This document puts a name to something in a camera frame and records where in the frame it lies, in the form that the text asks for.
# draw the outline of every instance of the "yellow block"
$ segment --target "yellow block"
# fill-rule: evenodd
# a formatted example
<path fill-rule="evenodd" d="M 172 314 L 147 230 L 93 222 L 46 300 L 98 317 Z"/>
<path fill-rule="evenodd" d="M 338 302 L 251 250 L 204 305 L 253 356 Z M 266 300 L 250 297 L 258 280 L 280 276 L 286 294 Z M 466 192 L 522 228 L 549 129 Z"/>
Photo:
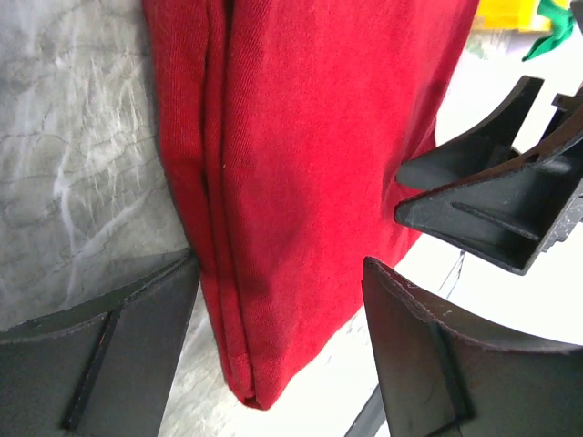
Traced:
<path fill-rule="evenodd" d="M 521 32 L 545 32 L 551 30 L 550 20 L 537 15 L 540 0 L 480 0 L 474 29 L 518 30 Z M 555 0 L 568 8 L 570 0 Z"/>

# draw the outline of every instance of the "folded red cloth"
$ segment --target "folded red cloth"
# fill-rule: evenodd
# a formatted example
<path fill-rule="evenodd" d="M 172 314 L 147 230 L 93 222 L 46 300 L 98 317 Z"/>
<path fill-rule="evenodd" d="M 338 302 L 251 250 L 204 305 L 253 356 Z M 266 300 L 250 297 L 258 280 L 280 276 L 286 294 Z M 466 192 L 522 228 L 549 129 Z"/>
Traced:
<path fill-rule="evenodd" d="M 365 256 L 417 234 L 399 164 L 435 116 L 477 0 L 143 0 L 163 164 L 223 370 L 267 409 L 362 305 Z"/>

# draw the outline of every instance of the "green ribbon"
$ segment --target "green ribbon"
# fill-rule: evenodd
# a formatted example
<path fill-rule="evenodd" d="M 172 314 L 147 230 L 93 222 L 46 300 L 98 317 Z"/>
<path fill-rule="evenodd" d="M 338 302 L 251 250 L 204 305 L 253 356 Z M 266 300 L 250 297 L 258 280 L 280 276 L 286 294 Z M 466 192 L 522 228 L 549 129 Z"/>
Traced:
<path fill-rule="evenodd" d="M 570 9 L 563 9 L 553 0 L 540 0 L 537 14 L 548 18 L 552 23 L 552 34 L 538 39 L 530 51 L 522 58 L 523 61 L 533 59 L 559 47 L 573 35 L 575 17 Z"/>

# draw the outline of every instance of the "gray marble surface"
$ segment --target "gray marble surface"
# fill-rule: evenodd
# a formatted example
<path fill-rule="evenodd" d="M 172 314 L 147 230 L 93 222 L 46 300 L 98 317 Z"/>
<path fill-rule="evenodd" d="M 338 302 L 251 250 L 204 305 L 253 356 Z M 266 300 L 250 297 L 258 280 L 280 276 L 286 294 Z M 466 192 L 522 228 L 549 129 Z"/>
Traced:
<path fill-rule="evenodd" d="M 2 0 L 0 330 L 187 246 L 155 147 L 139 0 Z"/>

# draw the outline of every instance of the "green object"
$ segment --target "green object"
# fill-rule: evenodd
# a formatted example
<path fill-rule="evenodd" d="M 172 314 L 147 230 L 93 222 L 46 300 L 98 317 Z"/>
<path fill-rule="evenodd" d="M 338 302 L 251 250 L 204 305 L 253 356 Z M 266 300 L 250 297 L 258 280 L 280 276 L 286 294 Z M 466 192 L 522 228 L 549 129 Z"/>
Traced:
<path fill-rule="evenodd" d="M 553 33 L 550 36 L 545 36 L 538 39 L 533 44 L 530 51 L 523 61 L 533 59 L 537 56 L 543 55 L 555 50 L 563 41 L 566 41 L 573 35 L 573 27 L 575 27 L 575 17 L 570 9 L 563 9 L 558 6 L 553 0 L 540 0 L 538 4 L 537 14 L 548 18 L 553 25 Z"/>

